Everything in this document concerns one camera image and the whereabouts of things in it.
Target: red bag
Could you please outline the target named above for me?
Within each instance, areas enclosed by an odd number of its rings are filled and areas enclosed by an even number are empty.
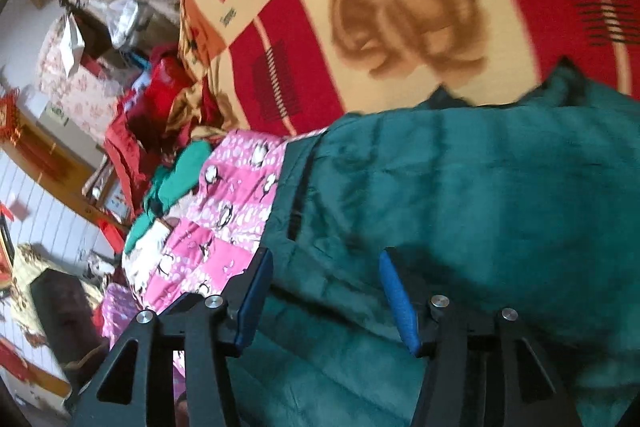
[[[151,73],[151,85],[146,88],[145,98],[150,102],[150,117],[163,127],[169,118],[175,97],[193,83],[177,57],[165,56],[155,65]]]

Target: wooden furniture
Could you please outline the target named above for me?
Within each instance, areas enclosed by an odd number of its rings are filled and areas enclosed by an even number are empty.
[[[28,120],[21,112],[18,112],[18,121],[28,133],[34,134],[39,139],[48,153],[54,154],[64,162],[63,175],[58,179],[53,179],[43,169],[34,165],[28,158],[25,158],[20,153],[20,150],[9,141],[1,145],[6,155],[38,185],[79,216],[84,217],[94,225],[98,225],[99,220],[105,220],[118,229],[126,231],[126,227],[111,216],[91,206],[82,196],[82,186],[92,174],[93,169],[64,146],[55,142],[49,134]]]

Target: metal screw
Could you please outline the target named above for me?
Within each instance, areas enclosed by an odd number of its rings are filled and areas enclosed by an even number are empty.
[[[514,322],[518,320],[518,312],[513,308],[505,308],[502,310],[502,318],[507,321]]]
[[[446,308],[449,306],[449,297],[444,295],[434,295],[431,297],[431,304],[436,306],[436,308]]]
[[[138,316],[136,317],[136,320],[140,324],[147,324],[151,322],[152,318],[154,318],[153,312],[150,312],[149,310],[144,310],[138,314]]]
[[[210,297],[207,297],[204,301],[204,305],[207,308],[211,308],[211,309],[216,309],[216,308],[220,308],[220,306],[222,306],[222,304],[225,303],[225,299],[223,299],[222,296],[220,295],[212,295]]]

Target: bedsheet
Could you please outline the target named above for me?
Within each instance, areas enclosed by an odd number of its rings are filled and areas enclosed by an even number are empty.
[[[180,53],[225,126],[295,135],[444,86],[510,103],[562,55],[640,97],[640,0],[180,0]]]

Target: teal blanket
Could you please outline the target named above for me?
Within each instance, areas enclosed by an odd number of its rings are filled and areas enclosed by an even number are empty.
[[[208,142],[192,142],[180,153],[172,169],[163,165],[156,169],[151,187],[142,200],[142,213],[127,235],[124,245],[126,255],[131,253],[156,218],[164,216],[181,197],[198,185],[200,170],[211,150]]]
[[[508,108],[347,115],[287,149],[271,295],[230,371],[252,425],[409,425],[424,374],[378,256],[538,332],[586,427],[640,391],[640,105],[562,64]]]

